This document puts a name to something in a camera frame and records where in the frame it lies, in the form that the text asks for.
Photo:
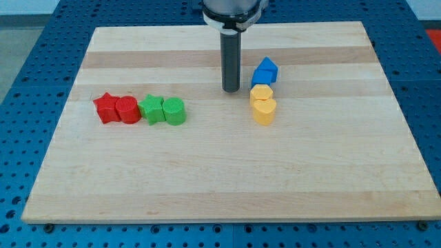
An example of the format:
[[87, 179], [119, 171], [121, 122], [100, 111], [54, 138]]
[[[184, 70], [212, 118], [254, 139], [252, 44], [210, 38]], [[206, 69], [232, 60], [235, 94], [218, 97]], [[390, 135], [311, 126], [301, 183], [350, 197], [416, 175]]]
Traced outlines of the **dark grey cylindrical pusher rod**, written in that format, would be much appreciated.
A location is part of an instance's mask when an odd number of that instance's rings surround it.
[[220, 34], [222, 89], [228, 93], [234, 93], [240, 89], [240, 51], [240, 33]]

